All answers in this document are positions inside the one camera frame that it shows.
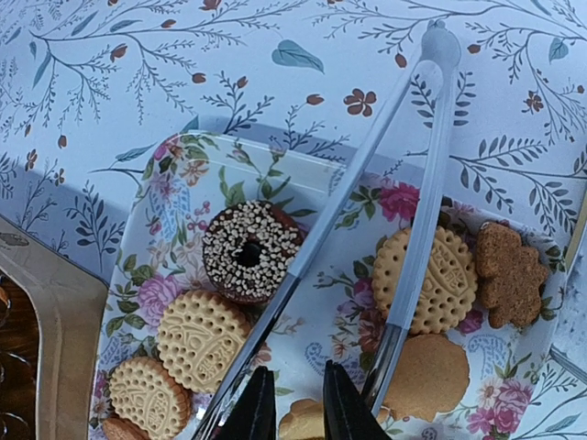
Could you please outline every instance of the metal tongs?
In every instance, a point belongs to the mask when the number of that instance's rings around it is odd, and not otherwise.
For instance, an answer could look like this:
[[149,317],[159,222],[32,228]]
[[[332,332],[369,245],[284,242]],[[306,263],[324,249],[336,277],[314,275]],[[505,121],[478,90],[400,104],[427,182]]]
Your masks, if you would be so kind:
[[[420,201],[415,213],[404,269],[387,319],[382,342],[363,388],[362,396],[372,414],[379,412],[383,396],[389,388],[426,274],[442,198],[442,183],[449,157],[449,138],[456,98],[455,80],[460,61],[460,45],[456,37],[444,28],[444,23],[431,22],[422,37],[421,48],[418,48],[410,59],[419,60],[419,62],[434,62],[442,71],[443,85],[437,96],[436,115],[428,146]],[[411,69],[406,69],[402,73],[392,94],[383,104],[382,110],[376,116],[362,146],[353,156],[337,189],[328,198],[324,211],[317,218],[302,248],[290,265],[282,285],[228,369],[214,398],[210,401],[202,422],[192,437],[193,440],[212,438],[212,433],[222,418],[227,401],[234,397],[240,382],[250,368],[252,359],[276,324],[300,280],[310,268],[317,252],[334,226],[338,214],[344,208],[375,150],[381,143],[383,135],[407,95],[412,72],[418,63],[414,63]]]

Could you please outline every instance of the chocolate donut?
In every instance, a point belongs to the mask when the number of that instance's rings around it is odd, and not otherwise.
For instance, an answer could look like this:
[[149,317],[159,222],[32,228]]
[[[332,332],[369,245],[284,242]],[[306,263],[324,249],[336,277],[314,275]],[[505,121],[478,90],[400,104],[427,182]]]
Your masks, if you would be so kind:
[[204,234],[210,282],[235,303],[265,303],[302,245],[296,222],[270,202],[247,201],[220,212]]

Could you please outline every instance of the floral tablecloth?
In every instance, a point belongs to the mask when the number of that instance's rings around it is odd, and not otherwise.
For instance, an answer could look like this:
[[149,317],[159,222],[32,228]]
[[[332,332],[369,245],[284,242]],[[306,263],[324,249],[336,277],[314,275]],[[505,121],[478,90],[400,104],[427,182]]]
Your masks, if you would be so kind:
[[[581,0],[0,0],[0,9],[0,214],[106,281],[163,139],[199,127],[346,160],[439,20],[463,47],[447,194],[562,247],[575,226],[587,180]],[[434,86],[412,80],[380,151],[397,158],[388,175],[423,163]],[[587,437],[585,385],[552,360],[528,380],[538,391],[513,396],[530,409],[512,438]],[[498,415],[473,414],[471,429]]]

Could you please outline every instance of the cookie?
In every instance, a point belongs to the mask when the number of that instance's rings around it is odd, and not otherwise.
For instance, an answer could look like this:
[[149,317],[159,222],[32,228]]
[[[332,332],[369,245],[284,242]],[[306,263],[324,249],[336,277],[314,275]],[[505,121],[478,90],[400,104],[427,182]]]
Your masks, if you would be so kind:
[[190,417],[187,391],[149,357],[134,357],[114,370],[110,398],[116,414],[145,430],[151,440],[174,438]]
[[102,422],[108,440],[148,440],[149,435],[132,422],[110,417]]
[[516,231],[497,223],[484,225],[477,235],[477,273],[483,278],[480,297],[489,309],[489,324],[518,327],[532,324],[540,314],[540,286],[548,269],[533,247],[522,246]]
[[[387,418],[388,412],[381,410],[379,423]],[[295,401],[290,411],[279,423],[281,440],[324,440],[324,404],[321,401],[302,399]]]
[[383,405],[394,420],[406,416],[432,422],[456,408],[469,386],[469,361],[461,346],[443,335],[405,341]]
[[[377,252],[373,270],[373,295],[387,318],[404,265],[411,228],[387,239]],[[459,236],[437,227],[426,276],[410,333],[446,332],[456,327],[472,308],[477,291],[473,255]]]
[[159,350],[169,374],[195,392],[215,392],[249,335],[238,308],[210,291],[175,299],[159,325]]

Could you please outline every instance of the floral plate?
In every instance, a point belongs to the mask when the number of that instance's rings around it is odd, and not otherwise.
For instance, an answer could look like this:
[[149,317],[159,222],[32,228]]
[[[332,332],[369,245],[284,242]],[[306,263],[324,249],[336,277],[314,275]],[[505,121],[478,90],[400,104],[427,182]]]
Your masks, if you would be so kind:
[[[150,159],[116,260],[105,308],[94,378],[89,437],[102,439],[112,413],[108,378],[123,360],[158,356],[157,325],[165,307],[189,288],[211,288],[202,264],[207,222],[226,206],[266,199],[309,228],[336,187],[343,168],[306,155],[228,136],[190,132],[170,137]],[[315,264],[256,358],[275,371],[278,418],[292,402],[321,398],[330,358],[361,385],[382,331],[371,271],[376,249],[409,226],[419,199],[421,171],[402,165],[395,181],[366,174],[340,214]],[[474,248],[487,220],[505,222],[445,199],[439,223]],[[507,439],[530,402],[550,340],[565,282],[559,248],[521,225],[510,225],[538,248],[552,273],[538,320],[525,330],[494,330],[475,305],[449,338],[471,364],[471,385],[459,406],[434,423],[415,418],[383,425],[394,439]],[[210,396],[193,395],[193,419],[178,438],[191,438]]]

